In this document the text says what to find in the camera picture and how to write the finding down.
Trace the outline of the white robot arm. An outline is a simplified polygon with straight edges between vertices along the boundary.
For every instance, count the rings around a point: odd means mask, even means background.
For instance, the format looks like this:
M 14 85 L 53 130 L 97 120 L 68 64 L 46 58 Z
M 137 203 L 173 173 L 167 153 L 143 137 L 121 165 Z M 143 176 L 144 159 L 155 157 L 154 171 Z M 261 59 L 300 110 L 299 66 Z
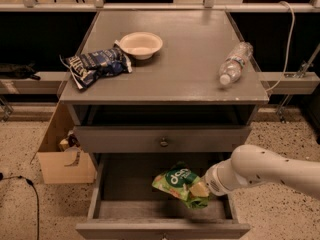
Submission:
M 285 158 L 255 145 L 241 145 L 211 166 L 190 187 L 196 197 L 223 196 L 240 188 L 277 183 L 320 199 L 320 163 Z

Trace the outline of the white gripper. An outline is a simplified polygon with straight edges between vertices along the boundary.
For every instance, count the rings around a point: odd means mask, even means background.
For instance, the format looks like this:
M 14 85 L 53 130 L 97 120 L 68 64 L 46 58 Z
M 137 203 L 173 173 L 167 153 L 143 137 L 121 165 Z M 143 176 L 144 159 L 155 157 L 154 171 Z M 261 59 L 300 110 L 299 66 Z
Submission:
M 216 196 L 229 194 L 232 191 L 231 163 L 219 162 L 214 164 L 205 173 L 204 181 L 206 184 L 199 181 L 190 187 L 193 196 L 208 197 L 210 191 Z

